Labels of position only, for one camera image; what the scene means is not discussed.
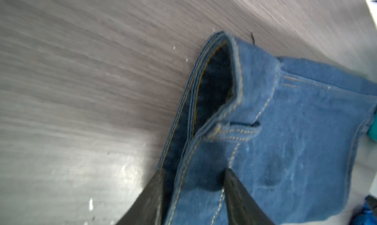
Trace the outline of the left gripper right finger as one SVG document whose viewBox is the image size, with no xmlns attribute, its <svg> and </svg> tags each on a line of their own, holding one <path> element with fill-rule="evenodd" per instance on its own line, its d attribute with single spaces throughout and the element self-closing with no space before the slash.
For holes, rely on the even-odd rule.
<svg viewBox="0 0 377 225">
<path fill-rule="evenodd" d="M 274 225 L 231 169 L 223 185 L 229 225 Z"/>
</svg>

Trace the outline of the dark blue denim skirt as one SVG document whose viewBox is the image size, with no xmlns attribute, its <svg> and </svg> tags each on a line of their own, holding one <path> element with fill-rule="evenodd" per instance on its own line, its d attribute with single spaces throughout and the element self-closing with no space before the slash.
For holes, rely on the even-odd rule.
<svg viewBox="0 0 377 225">
<path fill-rule="evenodd" d="M 225 225 L 231 168 L 277 225 L 326 220 L 350 194 L 377 85 L 343 69 L 275 57 L 221 31 L 198 57 L 159 166 L 166 225 Z"/>
</svg>

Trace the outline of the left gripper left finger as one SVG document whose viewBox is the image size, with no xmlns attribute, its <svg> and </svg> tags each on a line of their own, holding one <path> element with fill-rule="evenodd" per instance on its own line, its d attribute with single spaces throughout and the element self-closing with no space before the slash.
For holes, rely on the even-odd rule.
<svg viewBox="0 0 377 225">
<path fill-rule="evenodd" d="M 165 170 L 159 169 L 116 225 L 161 225 Z"/>
</svg>

